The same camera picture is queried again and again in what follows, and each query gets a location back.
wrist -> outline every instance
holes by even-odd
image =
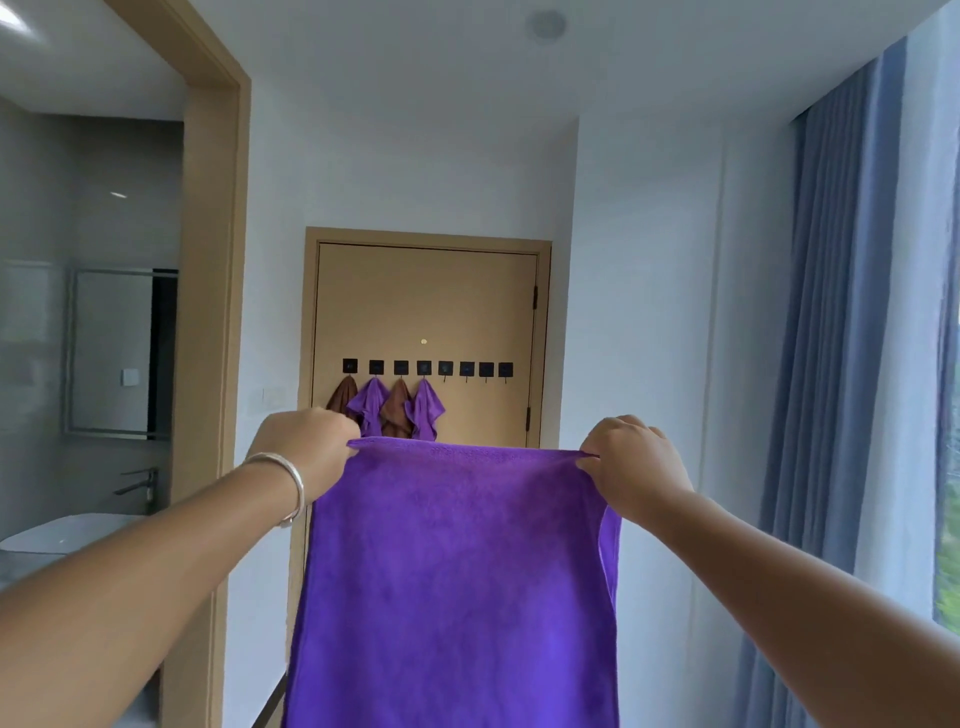
[[[664,541],[704,500],[705,498],[694,490],[670,488],[650,498],[644,509],[643,522],[639,525]]]
[[[251,491],[257,508],[270,516],[271,525],[279,525],[297,508],[297,484],[287,471],[269,460],[253,460],[236,468],[231,475],[239,487]]]

door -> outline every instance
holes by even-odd
[[[430,383],[446,407],[438,441],[523,448],[527,445],[537,256],[322,243],[318,254],[313,404],[323,406],[358,360],[357,384],[370,361],[409,362],[411,395],[429,361]],[[441,361],[454,375],[438,374]],[[472,362],[474,376],[459,376]],[[484,379],[481,363],[492,363]],[[513,375],[500,378],[500,364]]]

hand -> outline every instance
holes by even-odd
[[[655,427],[633,415],[608,418],[581,446],[596,457],[577,461],[600,495],[623,518],[650,529],[664,505],[693,492],[684,461]]]
[[[249,455],[275,452],[300,471],[307,502],[326,493],[356,454],[347,442],[360,437],[356,422],[326,409],[302,409],[271,415],[256,432]]]

brown towel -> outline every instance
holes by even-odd
[[[347,402],[356,396],[357,383],[353,380],[352,376],[347,375],[344,377],[344,380],[337,385],[336,390],[333,392],[333,396],[326,404],[326,408],[349,417],[349,413],[347,412]]]
[[[407,417],[403,405],[410,401],[410,392],[403,379],[398,379],[390,396],[380,409],[380,422],[383,424],[384,437],[399,437],[409,440],[414,434],[414,424]]]

window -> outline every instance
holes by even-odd
[[[960,326],[956,320],[951,326]],[[956,334],[950,331],[947,336]],[[948,346],[948,351],[955,348]],[[942,493],[940,544],[937,552],[937,617],[951,632],[960,635],[960,364],[956,356],[947,360],[952,368],[949,430],[945,433],[945,484]]]

